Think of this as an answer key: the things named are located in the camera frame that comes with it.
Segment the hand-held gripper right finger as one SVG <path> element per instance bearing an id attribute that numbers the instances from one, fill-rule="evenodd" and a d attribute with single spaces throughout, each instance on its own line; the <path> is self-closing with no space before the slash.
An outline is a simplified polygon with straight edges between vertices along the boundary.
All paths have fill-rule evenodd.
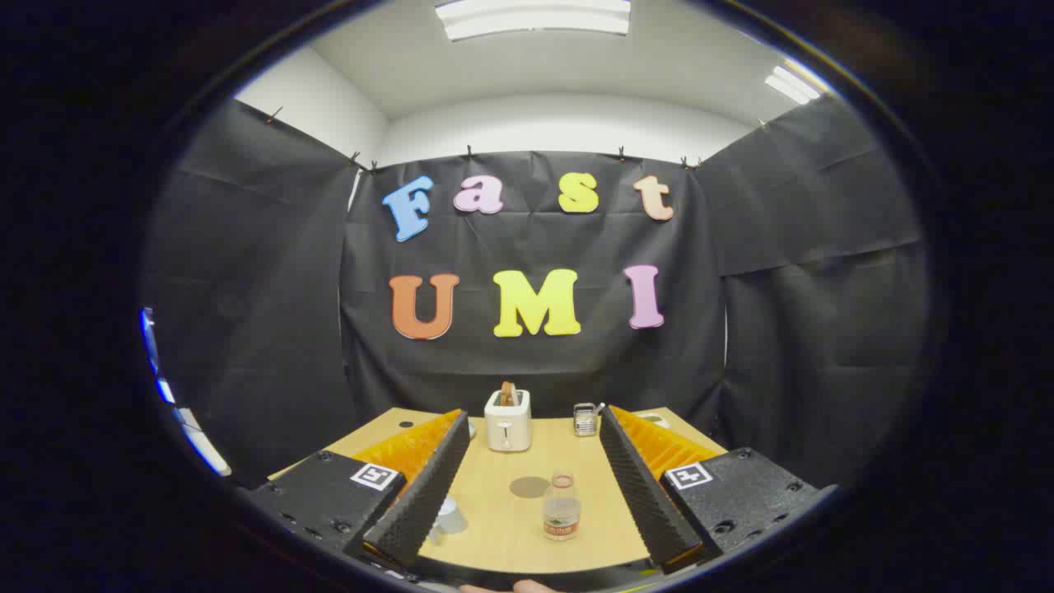
<path id="1" fill-rule="evenodd" d="M 750 447 L 719 453 L 616 406 L 599 417 L 637 533 L 666 574 L 753 547 L 838 489 L 815 487 Z"/>

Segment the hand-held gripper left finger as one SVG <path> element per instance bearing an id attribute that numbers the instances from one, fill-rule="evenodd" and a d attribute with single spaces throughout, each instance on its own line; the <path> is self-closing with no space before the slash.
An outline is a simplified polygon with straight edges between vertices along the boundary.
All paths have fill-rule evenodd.
<path id="1" fill-rule="evenodd" d="M 324 555 L 407 572 L 469 443 L 468 414 L 453 409 L 353 455 L 316 451 L 243 497 Z"/>

